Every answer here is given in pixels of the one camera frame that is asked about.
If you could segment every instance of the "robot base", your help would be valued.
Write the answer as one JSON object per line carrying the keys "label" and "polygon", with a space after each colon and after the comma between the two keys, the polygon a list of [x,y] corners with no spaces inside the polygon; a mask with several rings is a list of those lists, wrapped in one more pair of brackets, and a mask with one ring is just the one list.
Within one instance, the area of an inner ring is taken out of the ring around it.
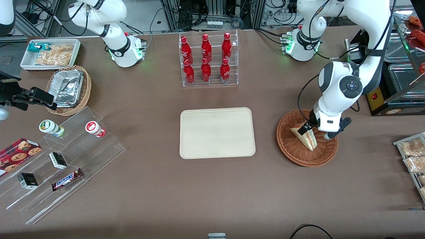
{"label": "robot base", "polygon": [[145,59],[146,54],[146,41],[143,41],[134,36],[127,36],[130,39],[130,48],[124,53],[122,57],[114,56],[110,51],[112,60],[121,67],[130,67],[140,60]]}

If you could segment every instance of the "aluminum foil container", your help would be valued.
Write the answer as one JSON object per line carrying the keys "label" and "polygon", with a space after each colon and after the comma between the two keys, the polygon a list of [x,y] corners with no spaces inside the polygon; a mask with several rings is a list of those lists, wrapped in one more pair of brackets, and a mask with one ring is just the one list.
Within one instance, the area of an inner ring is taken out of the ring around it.
{"label": "aluminum foil container", "polygon": [[84,73],[79,70],[58,71],[50,84],[49,94],[59,108],[73,108],[78,105]]}

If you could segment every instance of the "snickers bar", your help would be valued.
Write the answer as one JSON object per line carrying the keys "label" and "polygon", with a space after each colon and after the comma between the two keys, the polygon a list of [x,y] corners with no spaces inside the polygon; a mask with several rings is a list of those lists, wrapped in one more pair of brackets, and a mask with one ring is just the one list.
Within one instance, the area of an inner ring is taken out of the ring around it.
{"label": "snickers bar", "polygon": [[77,177],[83,175],[81,169],[75,170],[68,176],[64,177],[63,179],[59,180],[57,183],[52,184],[53,192],[56,191],[58,188],[67,185],[72,180],[76,179]]}

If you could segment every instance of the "small bottle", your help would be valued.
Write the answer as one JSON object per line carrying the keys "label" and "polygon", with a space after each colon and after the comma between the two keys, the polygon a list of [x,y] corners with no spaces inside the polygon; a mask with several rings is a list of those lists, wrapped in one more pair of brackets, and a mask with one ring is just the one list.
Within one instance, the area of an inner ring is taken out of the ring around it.
{"label": "small bottle", "polygon": [[202,80],[205,83],[210,82],[211,81],[211,66],[208,64],[208,59],[206,57],[202,58],[201,72],[202,72]]}
{"label": "small bottle", "polygon": [[211,48],[210,40],[208,40],[208,34],[202,34],[202,57],[206,57],[208,63],[210,63],[213,59],[213,50]]}
{"label": "small bottle", "polygon": [[195,73],[193,72],[193,68],[189,64],[189,59],[184,60],[183,64],[184,64],[183,72],[184,72],[184,77],[186,78],[186,82],[189,85],[195,84]]}
{"label": "small bottle", "polygon": [[181,54],[183,55],[183,62],[185,60],[189,60],[189,64],[193,64],[192,49],[190,48],[190,45],[187,43],[187,38],[185,36],[182,36],[180,40],[181,40]]}
{"label": "small bottle", "polygon": [[61,137],[65,132],[65,129],[62,126],[59,126],[57,123],[46,119],[43,120],[38,126],[41,132],[46,134],[52,134],[55,137]]}
{"label": "small bottle", "polygon": [[230,59],[232,56],[232,42],[230,41],[230,33],[226,32],[224,34],[224,41],[221,45],[221,58],[227,58]]}
{"label": "small bottle", "polygon": [[90,121],[85,125],[85,130],[94,134],[94,136],[98,138],[102,138],[106,134],[106,129],[104,127],[100,127],[99,123],[96,121]]}
{"label": "small bottle", "polygon": [[220,80],[221,83],[227,84],[230,81],[230,66],[229,60],[227,58],[223,59],[223,64],[220,67]]}

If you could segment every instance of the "coca-cola bottle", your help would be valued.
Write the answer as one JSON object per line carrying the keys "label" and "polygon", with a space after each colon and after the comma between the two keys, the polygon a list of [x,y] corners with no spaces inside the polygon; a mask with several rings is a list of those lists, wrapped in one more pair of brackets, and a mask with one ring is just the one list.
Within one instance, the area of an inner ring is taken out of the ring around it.
{"label": "coca-cola bottle", "polygon": [[185,60],[189,60],[189,64],[193,64],[192,49],[190,48],[190,45],[187,43],[187,38],[185,36],[182,36],[180,40],[181,40],[181,54],[183,55],[183,62]]}
{"label": "coca-cola bottle", "polygon": [[208,63],[210,63],[213,59],[213,51],[211,49],[211,43],[208,40],[208,34],[202,34],[202,57],[206,57],[208,60]]}
{"label": "coca-cola bottle", "polygon": [[189,85],[195,84],[195,73],[193,72],[193,68],[189,64],[189,59],[184,60],[183,64],[183,72],[184,77],[186,78],[186,82]]}
{"label": "coca-cola bottle", "polygon": [[220,67],[220,80],[221,83],[227,84],[230,81],[229,78],[230,75],[230,66],[229,66],[229,60],[227,58],[223,59],[223,64]]}
{"label": "coca-cola bottle", "polygon": [[230,56],[232,55],[232,42],[230,41],[230,33],[228,32],[224,34],[224,41],[221,45],[221,52],[222,59],[230,59]]}
{"label": "coca-cola bottle", "polygon": [[201,72],[202,72],[202,80],[205,83],[210,82],[211,81],[211,66],[208,64],[208,59],[206,57],[202,58]]}

